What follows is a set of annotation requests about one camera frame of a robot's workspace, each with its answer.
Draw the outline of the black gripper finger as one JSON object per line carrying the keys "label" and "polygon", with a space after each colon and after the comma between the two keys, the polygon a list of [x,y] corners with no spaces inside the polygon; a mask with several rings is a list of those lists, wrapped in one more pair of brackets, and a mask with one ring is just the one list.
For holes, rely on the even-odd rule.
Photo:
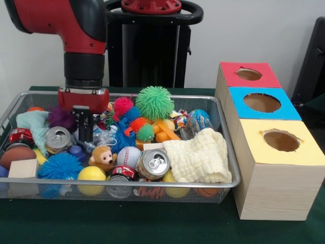
{"label": "black gripper finger", "polygon": [[78,114],[78,138],[80,142],[84,142],[84,114]]}
{"label": "black gripper finger", "polygon": [[93,140],[93,114],[89,113],[85,122],[85,141],[91,142]]}

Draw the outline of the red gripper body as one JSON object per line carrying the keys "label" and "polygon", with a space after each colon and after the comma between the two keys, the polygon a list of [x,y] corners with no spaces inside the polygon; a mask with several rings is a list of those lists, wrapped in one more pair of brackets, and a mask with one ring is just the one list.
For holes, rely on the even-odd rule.
{"label": "red gripper body", "polygon": [[103,113],[109,103],[109,90],[70,89],[60,87],[58,90],[60,107],[73,111],[74,109],[88,109],[91,113]]}

